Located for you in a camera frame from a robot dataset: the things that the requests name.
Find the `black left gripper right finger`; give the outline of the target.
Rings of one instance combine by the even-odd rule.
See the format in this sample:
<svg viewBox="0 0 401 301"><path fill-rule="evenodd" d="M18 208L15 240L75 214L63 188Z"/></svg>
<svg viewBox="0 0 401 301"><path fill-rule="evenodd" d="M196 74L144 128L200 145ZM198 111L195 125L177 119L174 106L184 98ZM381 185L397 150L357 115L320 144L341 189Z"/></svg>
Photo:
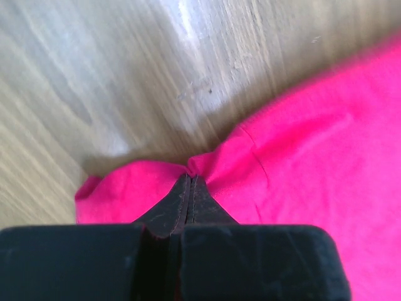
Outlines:
<svg viewBox="0 0 401 301"><path fill-rule="evenodd" d="M211 196L206 181L200 176L191 179L186 224L238 224Z"/></svg>

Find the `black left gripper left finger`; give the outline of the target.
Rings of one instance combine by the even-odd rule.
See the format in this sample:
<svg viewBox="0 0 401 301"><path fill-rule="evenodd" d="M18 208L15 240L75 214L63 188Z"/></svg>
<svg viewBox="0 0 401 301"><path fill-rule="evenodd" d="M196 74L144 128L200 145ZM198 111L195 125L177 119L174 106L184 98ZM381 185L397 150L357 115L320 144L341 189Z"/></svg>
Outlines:
<svg viewBox="0 0 401 301"><path fill-rule="evenodd" d="M151 234L159 238L181 232L187 218L190 188L190 176L181 175L170 192L133 223L144 224Z"/></svg>

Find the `pink red t shirt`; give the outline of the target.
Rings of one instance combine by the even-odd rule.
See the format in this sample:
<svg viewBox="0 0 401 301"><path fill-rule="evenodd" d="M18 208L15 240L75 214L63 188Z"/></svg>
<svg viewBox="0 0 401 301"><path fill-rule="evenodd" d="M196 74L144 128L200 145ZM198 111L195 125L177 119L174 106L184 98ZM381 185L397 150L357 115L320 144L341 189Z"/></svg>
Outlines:
<svg viewBox="0 0 401 301"><path fill-rule="evenodd" d="M335 240L353 300L400 299L400 36L283 95L185 165L89 177L76 221L128 223L200 176L242 224L312 224Z"/></svg>

